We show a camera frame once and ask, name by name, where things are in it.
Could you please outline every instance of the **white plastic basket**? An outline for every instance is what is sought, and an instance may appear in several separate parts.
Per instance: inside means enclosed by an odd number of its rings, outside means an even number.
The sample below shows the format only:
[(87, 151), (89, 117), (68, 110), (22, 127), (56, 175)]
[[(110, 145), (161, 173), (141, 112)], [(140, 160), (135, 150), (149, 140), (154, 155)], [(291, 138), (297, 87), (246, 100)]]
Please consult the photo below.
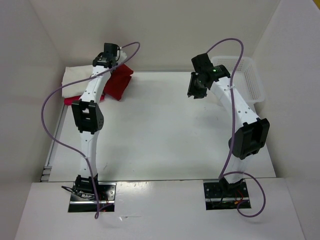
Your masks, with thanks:
[[(232, 73), (238, 56), (214, 56), (214, 66), (224, 65)], [(259, 103), (265, 100), (265, 92), (254, 61), (243, 57), (233, 77), (233, 84), (247, 103)]]

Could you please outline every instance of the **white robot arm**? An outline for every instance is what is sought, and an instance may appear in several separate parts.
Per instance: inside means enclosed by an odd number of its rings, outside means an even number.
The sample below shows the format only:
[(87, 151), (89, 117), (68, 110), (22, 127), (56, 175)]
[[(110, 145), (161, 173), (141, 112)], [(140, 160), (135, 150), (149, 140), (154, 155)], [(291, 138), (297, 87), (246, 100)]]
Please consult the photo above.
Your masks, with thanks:
[[(254, 154), (265, 145), (270, 124), (268, 120), (260, 119), (253, 112), (238, 90), (230, 86), (230, 73), (225, 66), (214, 66), (207, 53), (192, 58), (195, 72), (191, 73), (188, 96), (201, 99), (211, 90), (232, 117), (231, 88), (233, 88), (235, 106), (235, 135), (232, 155), (225, 172), (245, 172)], [(236, 188), (243, 180), (243, 174), (230, 174), (222, 179), (222, 188), (227, 191)]]
[[(79, 98), (71, 105), (75, 125), (78, 127), (81, 139), (81, 151), (89, 160), (94, 181), (98, 184), (98, 171), (96, 165), (97, 140), (100, 130), (104, 125), (104, 116), (100, 111), (99, 103), (104, 87), (111, 77), (112, 72), (108, 69), (122, 63), (127, 55), (119, 46), (112, 43), (104, 44), (104, 51), (101, 52), (93, 61), (92, 79)], [(75, 186), (78, 191), (93, 194), (91, 173), (87, 162), (81, 160), (79, 175), (76, 178)]]

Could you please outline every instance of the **white table surface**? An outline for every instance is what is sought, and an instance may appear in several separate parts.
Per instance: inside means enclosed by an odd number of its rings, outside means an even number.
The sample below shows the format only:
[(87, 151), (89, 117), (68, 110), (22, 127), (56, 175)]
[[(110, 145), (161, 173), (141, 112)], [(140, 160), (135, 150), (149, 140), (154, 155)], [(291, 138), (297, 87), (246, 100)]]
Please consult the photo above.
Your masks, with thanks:
[[(97, 142), (100, 181), (216, 179), (229, 152), (232, 119), (208, 91), (203, 99), (187, 97), (190, 72), (137, 72), (121, 101), (100, 103), (104, 126)], [(67, 108), (59, 140), (80, 149), (72, 109)], [(78, 153), (56, 145), (50, 182), (74, 181)], [(247, 172), (275, 177), (267, 146)]]
[[(70, 194), (61, 185), (33, 183), (15, 240), (304, 240), (286, 182), (261, 178), (266, 206), (244, 218), (237, 210), (206, 210), (203, 181), (118, 182), (115, 212), (68, 213)], [(262, 194), (247, 179), (252, 209)]]

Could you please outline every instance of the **white cloth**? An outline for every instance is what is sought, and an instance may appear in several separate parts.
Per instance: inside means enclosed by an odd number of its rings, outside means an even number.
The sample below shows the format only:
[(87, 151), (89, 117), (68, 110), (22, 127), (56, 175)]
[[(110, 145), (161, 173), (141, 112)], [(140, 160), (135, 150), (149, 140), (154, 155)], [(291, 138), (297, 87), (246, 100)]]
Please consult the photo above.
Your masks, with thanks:
[[(66, 67), (62, 79), (62, 85), (89, 78), (92, 74), (92, 71), (92, 65)], [(89, 81), (84, 81), (62, 88), (62, 97), (71, 98), (75, 96), (81, 96), (85, 92), (88, 83)]]

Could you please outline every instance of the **red cloth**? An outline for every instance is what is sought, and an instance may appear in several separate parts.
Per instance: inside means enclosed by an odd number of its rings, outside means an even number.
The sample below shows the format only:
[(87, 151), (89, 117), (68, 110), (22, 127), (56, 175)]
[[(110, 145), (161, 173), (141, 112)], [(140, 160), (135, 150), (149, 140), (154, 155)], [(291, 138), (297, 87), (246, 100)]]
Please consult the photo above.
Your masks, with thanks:
[[(131, 80), (131, 75), (133, 73), (134, 71), (132, 71), (126, 65), (121, 65), (120, 67), (115, 69), (111, 77), (107, 81), (106, 85), (104, 86), (104, 94), (102, 94), (100, 101), (103, 101), (105, 99), (105, 94), (108, 94), (116, 100), (120, 101), (126, 87), (128, 86)], [(65, 98), (64, 104), (70, 106), (73, 101), (79, 100), (80, 97), (81, 96)]]
[[(71, 106), (72, 102), (79, 100), (80, 97), (81, 96), (73, 96), (73, 97), (65, 98), (64, 99), (64, 105)], [(100, 102), (103, 101), (103, 100), (105, 100), (105, 95), (104, 94), (101, 95)]]

